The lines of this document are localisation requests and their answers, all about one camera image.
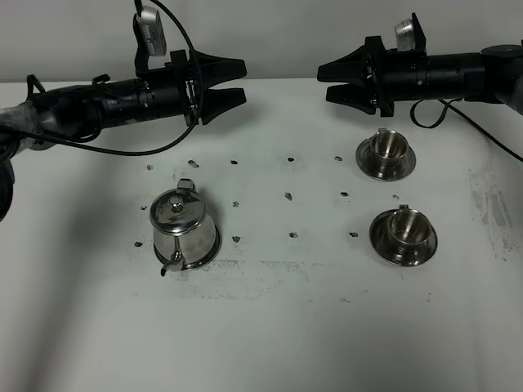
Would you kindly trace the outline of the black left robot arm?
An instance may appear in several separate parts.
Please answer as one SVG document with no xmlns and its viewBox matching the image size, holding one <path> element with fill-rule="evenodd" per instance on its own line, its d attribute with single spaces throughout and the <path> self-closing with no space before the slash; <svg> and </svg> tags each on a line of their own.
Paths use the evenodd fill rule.
<svg viewBox="0 0 523 392">
<path fill-rule="evenodd" d="M 163 67 L 120 82 L 103 74 L 89 85 L 47 91 L 28 76 L 26 100 L 1 111 L 1 215 L 7 215 L 14 195 L 11 159 L 26 149 L 88 144 L 108 128 L 176 116 L 194 127 L 245 103 L 243 89 L 215 88 L 245 77 L 243 60 L 199 51 L 170 56 Z"/>
</svg>

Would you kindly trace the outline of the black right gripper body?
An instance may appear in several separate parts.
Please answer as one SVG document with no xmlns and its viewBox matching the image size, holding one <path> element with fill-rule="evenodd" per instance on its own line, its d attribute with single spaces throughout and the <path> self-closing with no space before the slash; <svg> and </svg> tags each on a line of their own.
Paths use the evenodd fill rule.
<svg viewBox="0 0 523 392">
<path fill-rule="evenodd" d="M 414 35 L 402 38 L 407 51 L 386 50 L 380 36 L 364 41 L 363 75 L 367 114 L 380 112 L 381 117 L 394 115 L 394 103 L 416 90 L 418 74 L 424 74 L 423 62 L 427 57 L 426 38 Z"/>
</svg>

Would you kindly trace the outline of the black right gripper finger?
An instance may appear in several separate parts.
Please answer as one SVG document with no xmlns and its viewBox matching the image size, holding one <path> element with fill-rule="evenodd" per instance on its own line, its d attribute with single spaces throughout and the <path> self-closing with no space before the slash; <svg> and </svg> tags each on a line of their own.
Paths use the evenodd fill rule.
<svg viewBox="0 0 523 392">
<path fill-rule="evenodd" d="M 327 88 L 326 100 L 337 105 L 358 109 L 366 114 L 375 114 L 380 107 L 381 92 L 375 86 L 342 84 Z"/>
<path fill-rule="evenodd" d="M 368 47 L 363 45 L 347 56 L 321 65 L 317 71 L 317 80 L 319 82 L 365 84 L 369 80 L 368 51 Z"/>
</svg>

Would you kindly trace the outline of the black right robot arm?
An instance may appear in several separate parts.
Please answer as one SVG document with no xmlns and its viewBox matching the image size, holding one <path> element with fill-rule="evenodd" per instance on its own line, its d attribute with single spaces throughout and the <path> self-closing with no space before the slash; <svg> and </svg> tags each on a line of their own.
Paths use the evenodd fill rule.
<svg viewBox="0 0 523 392">
<path fill-rule="evenodd" d="M 328 102 L 367 114 L 393 116 L 400 101 L 452 100 L 504 104 L 522 111 L 522 47 L 499 45 L 480 52 L 429 56 L 425 49 L 387 50 L 379 36 L 318 68 L 329 83 Z"/>
</svg>

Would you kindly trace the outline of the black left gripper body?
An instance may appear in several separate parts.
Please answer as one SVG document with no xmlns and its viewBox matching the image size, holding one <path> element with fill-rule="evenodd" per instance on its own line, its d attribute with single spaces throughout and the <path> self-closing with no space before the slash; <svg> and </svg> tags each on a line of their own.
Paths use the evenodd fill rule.
<svg viewBox="0 0 523 392">
<path fill-rule="evenodd" d="M 193 83 L 193 65 L 185 50 L 171 51 L 170 61 L 157 69 L 148 68 L 146 49 L 136 51 L 136 76 L 140 80 L 138 96 L 146 107 L 147 118 L 182 116 L 189 126 L 199 105 Z"/>
</svg>

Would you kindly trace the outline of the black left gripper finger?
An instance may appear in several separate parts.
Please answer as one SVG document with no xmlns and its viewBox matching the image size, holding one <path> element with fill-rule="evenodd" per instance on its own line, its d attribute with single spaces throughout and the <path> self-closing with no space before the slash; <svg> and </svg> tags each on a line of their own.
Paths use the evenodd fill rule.
<svg viewBox="0 0 523 392">
<path fill-rule="evenodd" d="M 214 118 L 234 109 L 247 101 L 244 89 L 207 89 L 203 95 L 203 110 L 200 118 L 203 124 L 209 124 Z"/>
<path fill-rule="evenodd" d="M 247 76 L 244 60 L 211 56 L 200 51 L 195 53 L 204 88 L 214 87 L 217 84 Z"/>
</svg>

